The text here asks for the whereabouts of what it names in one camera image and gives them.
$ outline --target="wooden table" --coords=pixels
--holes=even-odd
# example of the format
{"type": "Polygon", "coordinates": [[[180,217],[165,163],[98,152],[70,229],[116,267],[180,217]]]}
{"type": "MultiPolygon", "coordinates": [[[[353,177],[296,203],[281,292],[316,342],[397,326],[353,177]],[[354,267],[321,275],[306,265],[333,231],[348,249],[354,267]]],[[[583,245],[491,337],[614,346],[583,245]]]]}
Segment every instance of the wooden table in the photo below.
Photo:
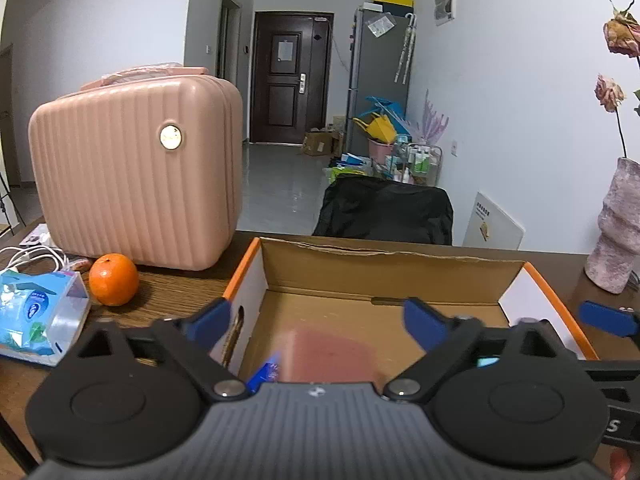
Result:
{"type": "MultiPolygon", "coordinates": [[[[2,246],[17,245],[31,229],[43,221],[43,219],[35,221],[2,246]]],[[[261,235],[345,248],[413,251],[437,256],[477,256],[494,260],[525,260],[531,262],[538,269],[574,315],[577,307],[584,300],[616,307],[631,306],[640,310],[638,296],[633,291],[627,289],[619,296],[614,296],[593,285],[583,271],[586,258],[583,254],[478,250],[238,231],[218,263],[210,269],[190,272],[140,267],[140,290],[136,297],[129,304],[119,308],[106,308],[94,304],[88,322],[99,317],[110,317],[122,326],[146,326],[155,319],[183,317],[196,312],[210,300],[222,295],[249,243],[255,236],[261,235]]],[[[0,264],[3,267],[7,259],[8,257],[5,256],[0,258],[0,264]]],[[[28,272],[40,274],[49,270],[51,270],[50,263],[45,260],[34,264],[28,269],[28,272]]],[[[583,326],[583,330],[601,359],[639,358],[638,350],[631,341],[615,338],[589,326],[583,326]]],[[[48,371],[48,368],[23,362],[0,360],[0,412],[34,454],[36,454],[36,449],[24,423],[24,409],[31,394],[37,389],[48,371]]],[[[18,479],[21,477],[20,473],[20,469],[11,457],[4,449],[0,449],[0,479],[18,479]]]]}

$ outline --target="vase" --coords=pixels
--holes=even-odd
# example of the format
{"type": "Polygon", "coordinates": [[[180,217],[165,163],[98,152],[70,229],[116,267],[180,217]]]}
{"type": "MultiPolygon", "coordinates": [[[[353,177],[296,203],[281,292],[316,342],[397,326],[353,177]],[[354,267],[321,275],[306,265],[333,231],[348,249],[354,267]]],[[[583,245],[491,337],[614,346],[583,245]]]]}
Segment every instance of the vase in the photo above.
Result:
{"type": "Polygon", "coordinates": [[[598,216],[602,234],[584,267],[600,288],[619,294],[640,254],[640,164],[620,157],[598,216]]]}

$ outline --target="orange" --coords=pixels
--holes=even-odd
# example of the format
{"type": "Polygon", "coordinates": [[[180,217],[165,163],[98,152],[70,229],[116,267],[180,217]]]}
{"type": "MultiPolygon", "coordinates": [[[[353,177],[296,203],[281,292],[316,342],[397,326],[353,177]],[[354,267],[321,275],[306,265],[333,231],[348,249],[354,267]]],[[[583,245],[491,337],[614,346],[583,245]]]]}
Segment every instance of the orange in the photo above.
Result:
{"type": "Polygon", "coordinates": [[[133,298],[140,279],[135,264],[124,254],[105,254],[89,271],[89,289],[106,306],[121,306],[133,298]]]}

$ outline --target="refrigerator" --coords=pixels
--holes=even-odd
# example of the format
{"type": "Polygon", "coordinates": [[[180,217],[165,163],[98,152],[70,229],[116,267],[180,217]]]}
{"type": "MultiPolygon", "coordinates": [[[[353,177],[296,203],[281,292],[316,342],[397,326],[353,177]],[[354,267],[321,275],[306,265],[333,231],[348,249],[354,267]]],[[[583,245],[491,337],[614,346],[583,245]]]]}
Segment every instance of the refrigerator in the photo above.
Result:
{"type": "Polygon", "coordinates": [[[382,13],[375,10],[359,9],[356,11],[354,19],[354,43],[351,45],[351,74],[344,143],[345,152],[354,155],[369,155],[369,141],[366,135],[351,120],[372,108],[372,103],[366,99],[368,96],[382,97],[398,102],[402,106],[402,110],[406,110],[409,78],[407,78],[406,85],[402,84],[406,56],[398,82],[395,83],[394,79],[409,19],[394,16],[396,26],[376,38],[367,27],[367,23],[372,18],[380,18],[381,16],[382,13]]]}

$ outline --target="pink suitcase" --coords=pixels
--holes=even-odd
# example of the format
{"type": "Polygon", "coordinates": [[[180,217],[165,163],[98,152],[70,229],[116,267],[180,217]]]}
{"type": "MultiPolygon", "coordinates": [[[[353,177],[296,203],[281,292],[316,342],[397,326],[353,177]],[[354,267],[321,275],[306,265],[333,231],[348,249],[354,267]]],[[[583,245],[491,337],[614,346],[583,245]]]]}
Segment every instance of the pink suitcase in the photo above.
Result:
{"type": "Polygon", "coordinates": [[[34,112],[38,194],[62,250],[187,270],[218,260],[242,206],[242,99],[206,74],[139,67],[34,112]]]}

